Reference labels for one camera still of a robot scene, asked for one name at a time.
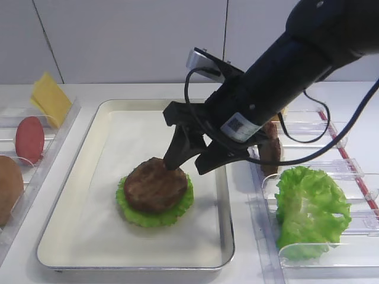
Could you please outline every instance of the white table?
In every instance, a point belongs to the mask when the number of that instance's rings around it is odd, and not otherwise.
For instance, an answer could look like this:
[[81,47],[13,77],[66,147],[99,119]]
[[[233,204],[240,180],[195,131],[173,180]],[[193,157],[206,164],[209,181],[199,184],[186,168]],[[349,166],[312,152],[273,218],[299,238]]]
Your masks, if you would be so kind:
[[[326,101],[334,121],[347,121],[372,83],[325,82],[315,84],[309,95]],[[190,86],[191,98],[206,98],[218,84],[203,83]],[[46,273],[39,269],[34,256],[35,245],[42,225],[49,213],[65,174],[73,160],[89,126],[97,106],[108,99],[117,98],[166,98],[183,97],[182,84],[121,84],[121,85],[63,85],[69,97],[77,97],[82,109],[58,154],[36,200],[31,207],[3,265],[0,267],[0,283],[93,283],[85,276],[71,274],[63,280],[56,272]],[[30,85],[0,86],[0,107],[30,107]],[[307,108],[309,102],[303,96],[292,103],[294,108]],[[346,147],[351,157],[358,160],[364,172],[379,172],[379,157],[376,148],[379,138],[379,95],[374,97],[349,135]],[[220,273],[129,273],[127,277],[111,277],[102,273],[95,283],[263,283],[259,254],[253,233],[248,193],[253,186],[250,168],[246,162],[228,165],[230,201],[235,230],[236,253],[233,261]],[[294,280],[291,283],[377,283],[378,279],[341,280]]]

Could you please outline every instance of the green lettuce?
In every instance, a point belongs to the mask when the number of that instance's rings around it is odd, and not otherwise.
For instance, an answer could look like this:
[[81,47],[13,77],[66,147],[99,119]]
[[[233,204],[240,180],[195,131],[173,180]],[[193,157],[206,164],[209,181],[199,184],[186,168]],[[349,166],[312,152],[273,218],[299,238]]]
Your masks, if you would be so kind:
[[127,221],[141,227],[163,227],[170,226],[182,216],[194,203],[194,187],[190,177],[187,175],[187,191],[182,199],[169,210],[159,214],[141,212],[133,209],[125,198],[124,183],[127,177],[123,177],[118,183],[116,201],[121,207]]
[[[281,249],[297,243],[339,243],[351,222],[350,205],[343,191],[322,170],[298,166],[284,171],[277,184],[277,220]],[[291,246],[283,253],[289,259],[302,260],[321,256],[328,245]]]

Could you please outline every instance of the red salami slice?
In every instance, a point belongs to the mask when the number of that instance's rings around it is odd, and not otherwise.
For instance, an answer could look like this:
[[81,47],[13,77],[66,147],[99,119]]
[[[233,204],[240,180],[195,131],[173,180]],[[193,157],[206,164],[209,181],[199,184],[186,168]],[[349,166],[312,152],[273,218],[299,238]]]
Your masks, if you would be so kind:
[[17,156],[28,159],[33,164],[41,158],[45,135],[40,120],[37,117],[27,117],[18,125],[16,132]]

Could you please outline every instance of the metal tray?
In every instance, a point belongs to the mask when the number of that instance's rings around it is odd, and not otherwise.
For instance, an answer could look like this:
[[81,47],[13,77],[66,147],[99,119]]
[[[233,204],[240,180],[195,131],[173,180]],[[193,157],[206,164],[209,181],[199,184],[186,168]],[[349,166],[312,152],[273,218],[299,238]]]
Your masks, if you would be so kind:
[[195,201],[178,222],[140,228],[115,201],[118,181],[139,163],[163,157],[173,127],[169,100],[110,100],[100,105],[37,246],[39,262],[56,270],[219,270],[235,245],[225,167],[200,176],[182,165]]

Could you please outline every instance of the white wall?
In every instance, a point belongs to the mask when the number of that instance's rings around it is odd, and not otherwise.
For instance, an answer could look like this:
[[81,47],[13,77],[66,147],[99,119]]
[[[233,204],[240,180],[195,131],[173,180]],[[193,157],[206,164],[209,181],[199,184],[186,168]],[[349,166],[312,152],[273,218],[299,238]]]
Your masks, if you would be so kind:
[[[298,0],[229,0],[225,60],[246,71],[284,32]],[[331,81],[371,81],[379,77],[379,56],[367,56],[330,75]]]
[[44,71],[60,81],[30,0],[0,2],[0,84],[33,83]]
[[226,0],[36,0],[66,83],[183,82],[193,47],[222,57]]

